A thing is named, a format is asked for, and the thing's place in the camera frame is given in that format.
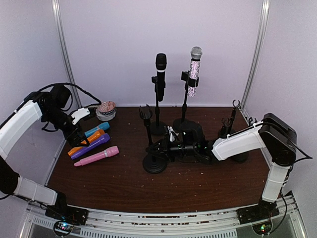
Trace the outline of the pink mic stand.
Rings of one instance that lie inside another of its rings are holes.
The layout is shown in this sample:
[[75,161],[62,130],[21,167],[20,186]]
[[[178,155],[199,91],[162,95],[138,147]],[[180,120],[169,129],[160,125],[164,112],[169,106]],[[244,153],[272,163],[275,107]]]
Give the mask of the pink mic stand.
[[[146,128],[149,146],[153,144],[153,140],[152,140],[152,136],[150,132],[152,115],[153,115],[153,112],[148,104],[146,104],[143,107],[142,106],[139,107],[139,116],[143,120],[143,125]],[[167,162],[166,160],[159,157],[155,157],[148,152],[148,154],[143,159],[142,165],[146,172],[150,174],[159,174],[166,169]]]

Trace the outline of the orange microphone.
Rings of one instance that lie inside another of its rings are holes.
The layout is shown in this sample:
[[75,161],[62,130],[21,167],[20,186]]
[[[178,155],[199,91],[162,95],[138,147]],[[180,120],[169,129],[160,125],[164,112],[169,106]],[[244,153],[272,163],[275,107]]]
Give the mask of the orange microphone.
[[[91,136],[88,137],[88,141],[92,143],[93,141],[97,140],[100,136],[104,135],[105,131],[103,129],[98,129],[95,131]],[[68,155],[71,157],[77,151],[81,150],[83,147],[74,147],[70,151],[68,151]]]

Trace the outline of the purple microphone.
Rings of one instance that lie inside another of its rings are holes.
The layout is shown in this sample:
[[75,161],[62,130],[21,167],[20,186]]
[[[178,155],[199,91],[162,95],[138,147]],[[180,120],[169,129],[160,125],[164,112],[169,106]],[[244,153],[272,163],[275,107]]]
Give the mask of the purple microphone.
[[101,135],[98,139],[95,141],[91,142],[89,146],[85,146],[82,149],[78,150],[75,152],[72,156],[71,159],[75,160],[78,159],[79,157],[83,156],[87,152],[91,151],[92,149],[98,147],[99,145],[102,145],[104,143],[107,143],[110,140],[110,136],[108,133]]

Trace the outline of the pink microphone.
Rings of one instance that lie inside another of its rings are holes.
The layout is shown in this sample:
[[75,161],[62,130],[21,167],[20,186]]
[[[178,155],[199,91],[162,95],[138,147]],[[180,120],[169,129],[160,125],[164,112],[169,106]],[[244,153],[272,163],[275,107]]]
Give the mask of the pink microphone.
[[119,148],[117,146],[112,146],[112,147],[105,149],[104,151],[101,151],[99,153],[96,153],[94,155],[91,155],[89,157],[86,157],[86,158],[79,160],[78,162],[74,163],[74,166],[80,167],[80,166],[84,166],[87,164],[91,164],[91,163],[99,161],[101,159],[115,156],[118,153],[119,153]]

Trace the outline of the blue microphone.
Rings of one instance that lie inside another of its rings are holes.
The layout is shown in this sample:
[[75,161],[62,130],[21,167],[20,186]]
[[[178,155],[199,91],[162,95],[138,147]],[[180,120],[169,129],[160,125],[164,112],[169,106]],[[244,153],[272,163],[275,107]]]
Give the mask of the blue microphone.
[[86,131],[85,135],[86,135],[86,137],[89,137],[89,136],[93,135],[98,129],[108,130],[109,128],[110,128],[109,123],[103,122],[103,123],[100,123],[98,126],[93,127],[92,129]]

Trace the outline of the glitter mic stand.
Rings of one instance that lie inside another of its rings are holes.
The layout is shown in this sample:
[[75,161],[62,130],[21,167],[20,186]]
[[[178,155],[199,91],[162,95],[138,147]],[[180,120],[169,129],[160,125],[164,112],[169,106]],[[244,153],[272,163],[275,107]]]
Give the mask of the glitter mic stand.
[[185,81],[185,96],[182,105],[182,115],[181,118],[175,119],[173,122],[173,128],[176,131],[180,130],[180,125],[186,120],[185,115],[187,111],[187,99],[188,97],[194,97],[196,94],[196,87],[199,83],[198,76],[192,76],[190,71],[183,71],[181,74],[181,80]]

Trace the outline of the mic stand front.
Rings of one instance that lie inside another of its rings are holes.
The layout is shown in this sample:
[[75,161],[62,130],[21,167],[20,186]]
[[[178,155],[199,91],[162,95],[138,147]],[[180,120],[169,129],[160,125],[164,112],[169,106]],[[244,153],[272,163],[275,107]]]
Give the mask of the mic stand front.
[[[258,121],[256,118],[249,117],[247,119],[247,122],[248,122],[249,126],[251,126],[253,123],[256,123]],[[249,152],[244,152],[244,153],[240,153],[238,155],[233,156],[232,160],[237,162],[237,163],[244,163],[247,161],[248,157],[249,157]]]

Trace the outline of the black microphone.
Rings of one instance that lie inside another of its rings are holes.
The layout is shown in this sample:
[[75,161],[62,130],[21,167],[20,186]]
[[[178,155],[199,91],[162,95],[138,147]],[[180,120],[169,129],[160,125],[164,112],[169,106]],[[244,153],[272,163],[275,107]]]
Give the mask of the black microphone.
[[159,102],[161,102],[164,97],[166,66],[167,66],[166,54],[164,53],[157,54],[156,56],[156,69],[157,69],[156,94],[157,94]]

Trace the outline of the glitter silver microphone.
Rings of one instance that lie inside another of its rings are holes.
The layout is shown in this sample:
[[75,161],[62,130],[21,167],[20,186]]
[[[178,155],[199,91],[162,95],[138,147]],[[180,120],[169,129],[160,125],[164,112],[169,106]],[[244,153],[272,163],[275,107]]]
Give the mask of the glitter silver microphone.
[[189,81],[188,81],[188,96],[194,97],[196,94],[196,88],[199,83],[199,70],[201,57],[203,55],[202,49],[195,46],[191,49],[191,62],[189,70]]

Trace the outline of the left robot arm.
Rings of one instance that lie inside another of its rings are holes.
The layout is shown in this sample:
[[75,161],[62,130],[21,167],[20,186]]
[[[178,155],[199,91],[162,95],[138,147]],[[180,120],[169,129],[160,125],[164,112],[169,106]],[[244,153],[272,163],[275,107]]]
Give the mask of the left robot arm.
[[20,137],[38,120],[53,124],[55,130],[63,132],[66,141],[73,147],[90,143],[82,131],[79,121],[90,115],[87,107],[71,114],[65,106],[72,96],[70,83],[54,83],[31,92],[19,107],[0,126],[0,190],[6,196],[18,196],[46,206],[46,215],[60,220],[75,218],[67,205],[66,195],[22,177],[15,172],[6,159]]

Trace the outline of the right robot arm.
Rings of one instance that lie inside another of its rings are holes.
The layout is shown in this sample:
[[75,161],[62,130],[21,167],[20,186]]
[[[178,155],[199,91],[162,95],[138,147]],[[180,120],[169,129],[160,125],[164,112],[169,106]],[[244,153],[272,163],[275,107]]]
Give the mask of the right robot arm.
[[249,151],[266,148],[272,158],[270,171],[259,203],[237,211],[242,222],[253,218],[267,219],[275,215],[276,201],[293,164],[296,161],[297,134],[294,129],[272,113],[246,129],[224,138],[206,140],[200,124],[185,121],[180,125],[181,141],[170,139],[170,130],[164,139],[150,145],[146,151],[157,158],[193,156],[204,164],[224,161]]

